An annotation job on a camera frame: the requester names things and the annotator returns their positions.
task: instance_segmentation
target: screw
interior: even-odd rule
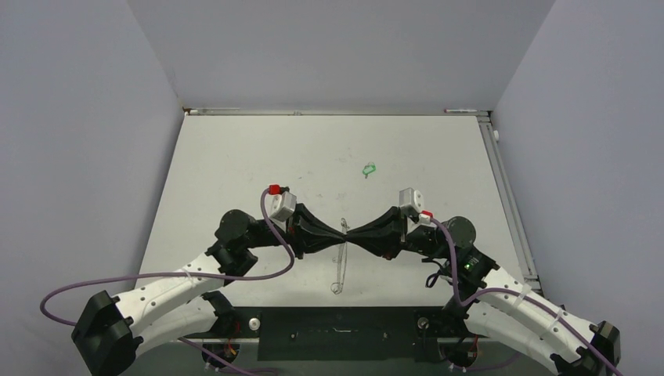
[[[261,327],[261,321],[256,317],[249,320],[249,329],[257,331]]]
[[[419,327],[420,329],[428,328],[429,327],[429,319],[426,318],[426,317],[420,317],[417,320],[417,327]]]

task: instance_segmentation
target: green mark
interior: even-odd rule
[[[373,162],[369,162],[364,166],[362,173],[364,174],[364,179],[369,177],[369,174],[376,171],[376,165]]]

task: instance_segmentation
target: gray wall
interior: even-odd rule
[[[0,362],[81,375],[39,301],[137,271],[182,111],[124,1],[31,3],[0,5]],[[50,308],[76,320],[98,288]]]
[[[664,357],[664,2],[558,0],[493,120],[549,298]]]
[[[493,109],[554,0],[128,0],[187,107]]]

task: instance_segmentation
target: white table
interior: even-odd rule
[[[364,166],[377,170],[365,179]],[[289,186],[298,202],[328,225],[351,228],[399,203],[399,191],[420,190],[427,210],[475,225],[480,251],[516,277],[518,257],[472,116],[188,116],[182,125],[141,273],[178,269],[215,242],[222,215],[239,208],[260,219],[261,192]],[[254,249],[248,275],[282,269],[282,248]],[[439,306],[451,296],[417,254],[391,261],[348,246],[345,287],[336,280],[337,247],[296,260],[284,276],[236,282],[222,289],[235,306]]]

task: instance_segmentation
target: red wire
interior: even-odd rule
[[[472,349],[475,349],[477,347],[477,342],[479,340],[479,336],[475,335],[475,340],[473,341],[473,346],[471,346],[468,351],[471,351]]]
[[[230,349],[231,349],[231,347],[230,347],[230,341],[231,341],[236,335],[238,335],[239,333],[240,333],[240,321],[236,321],[236,322],[235,322],[235,333],[233,333],[233,335],[231,335],[230,338],[229,338],[229,340],[226,342],[226,348],[229,350],[229,352],[230,352]]]

